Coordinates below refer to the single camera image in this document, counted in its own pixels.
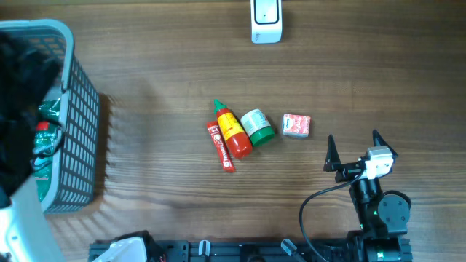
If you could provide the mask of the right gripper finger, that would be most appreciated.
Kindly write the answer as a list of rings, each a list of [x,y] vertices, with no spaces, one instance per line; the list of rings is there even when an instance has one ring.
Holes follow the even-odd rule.
[[[332,172],[341,169],[341,160],[336,148],[335,140],[332,135],[328,136],[328,149],[325,157],[325,164],[323,170],[325,172]]]
[[[383,139],[378,130],[372,131],[372,138],[375,146],[386,146],[392,153],[393,158],[398,158],[398,153]]]

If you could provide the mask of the pink tissue pack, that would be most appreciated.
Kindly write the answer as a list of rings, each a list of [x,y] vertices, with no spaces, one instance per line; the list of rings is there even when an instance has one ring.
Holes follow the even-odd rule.
[[[282,120],[282,134],[295,137],[307,138],[309,136],[310,116],[284,114]]]

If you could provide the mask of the white jar green lid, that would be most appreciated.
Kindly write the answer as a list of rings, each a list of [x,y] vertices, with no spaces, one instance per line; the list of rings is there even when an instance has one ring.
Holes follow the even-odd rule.
[[[258,108],[247,112],[240,121],[253,146],[261,146],[275,137],[266,115]]]

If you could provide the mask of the red sauce bottle green cap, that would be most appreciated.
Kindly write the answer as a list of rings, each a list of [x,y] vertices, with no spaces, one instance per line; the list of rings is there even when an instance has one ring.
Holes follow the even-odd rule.
[[[237,121],[236,116],[227,105],[217,99],[214,100],[214,107],[218,126],[221,129],[229,153],[236,159],[242,159],[249,155],[253,150],[253,146],[241,124]]]

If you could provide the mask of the red tube package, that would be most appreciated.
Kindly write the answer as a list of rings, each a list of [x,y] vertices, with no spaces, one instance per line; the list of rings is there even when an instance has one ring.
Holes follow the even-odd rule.
[[[231,161],[228,148],[226,147],[226,144],[224,142],[223,136],[220,131],[220,127],[218,126],[218,122],[208,122],[206,124],[206,127],[211,136],[211,140],[218,152],[218,156],[223,170],[226,172],[235,172],[235,166]]]

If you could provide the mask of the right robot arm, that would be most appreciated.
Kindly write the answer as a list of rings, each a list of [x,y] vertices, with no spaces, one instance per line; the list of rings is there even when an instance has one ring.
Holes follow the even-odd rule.
[[[369,239],[388,239],[405,235],[410,218],[411,200],[399,191],[383,191],[379,179],[392,172],[398,153],[377,130],[372,132],[374,145],[356,162],[343,164],[332,135],[323,170],[336,173],[337,183],[347,183],[362,226]]]

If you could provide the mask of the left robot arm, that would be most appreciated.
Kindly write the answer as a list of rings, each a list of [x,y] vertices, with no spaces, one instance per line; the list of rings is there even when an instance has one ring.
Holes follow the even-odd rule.
[[[1,34],[1,260],[64,261],[42,212],[32,175],[39,105],[60,63]]]

